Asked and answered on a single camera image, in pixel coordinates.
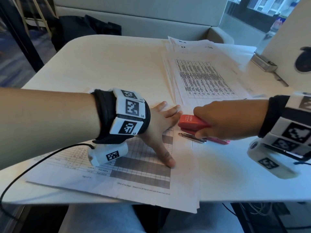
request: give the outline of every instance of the person's left hand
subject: person's left hand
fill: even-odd
[[[138,135],[149,147],[151,147],[158,158],[168,167],[174,167],[176,161],[170,155],[163,144],[162,133],[169,127],[175,125],[180,116],[183,114],[182,111],[178,112],[180,105],[161,111],[167,105],[166,101],[158,104],[154,108],[150,109],[151,120],[149,127],[146,132]]]

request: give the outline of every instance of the black bag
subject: black bag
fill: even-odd
[[[84,17],[65,15],[48,21],[52,32],[52,43],[56,51],[59,51],[66,43],[78,37],[108,34],[122,35],[122,28],[115,23],[105,23],[89,15]]]

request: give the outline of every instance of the black cable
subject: black cable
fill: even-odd
[[[37,166],[38,164],[42,163],[43,161],[45,161],[46,159],[48,159],[49,157],[65,150],[65,149],[68,149],[68,148],[71,148],[71,147],[74,147],[74,146],[80,146],[80,145],[87,145],[89,146],[91,149],[95,149],[94,146],[92,146],[91,144],[86,144],[86,143],[80,143],[80,144],[75,144],[75,145],[70,145],[70,146],[67,146],[67,147],[64,147],[64,148],[61,148],[55,152],[53,152],[52,154],[49,154],[47,157],[44,157],[43,159],[41,159],[40,161],[38,161],[37,163],[35,163],[34,165],[32,165],[30,168],[28,168],[26,171],[24,171],[21,175],[19,175],[17,178],[15,178],[6,188],[5,190],[2,192],[1,196],[0,196],[0,210],[8,217],[18,221],[18,222],[21,222],[17,217],[13,216],[12,214],[10,214],[8,211],[6,211],[3,206],[2,206],[2,199],[5,195],[5,193],[8,191],[8,189],[21,177],[23,176],[26,172],[28,172],[29,170],[33,169],[35,166]]]
[[[306,163],[306,162],[294,162],[295,165],[297,164],[308,164],[308,165],[311,165],[311,163]]]
[[[236,215],[234,212],[232,212],[230,209],[228,209],[228,207],[225,206],[224,203],[222,203],[222,205],[223,205],[229,212],[231,212],[233,215],[235,215],[235,216],[237,217],[237,215]],[[256,227],[266,227],[266,228],[271,228],[271,229],[280,229],[280,230],[282,230],[281,227],[266,226],[266,225],[261,225],[261,224],[260,224],[260,225],[257,225],[257,224],[252,223],[251,221],[247,221],[247,220],[244,220],[244,219],[243,219],[243,221],[245,221],[245,222],[247,222],[247,223],[251,223],[252,225],[254,225],[254,226],[256,226]],[[311,229],[311,226],[305,226],[305,227],[285,227],[285,229],[286,229],[286,230],[304,230],[304,229]]]

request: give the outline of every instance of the armrest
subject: armrest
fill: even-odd
[[[220,27],[210,27],[206,39],[215,43],[234,44],[233,38]]]

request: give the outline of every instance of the person's lap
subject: person's lap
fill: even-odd
[[[71,205],[59,233],[145,232],[130,204]],[[236,218],[221,204],[200,203],[197,214],[171,210],[161,233],[243,233]]]

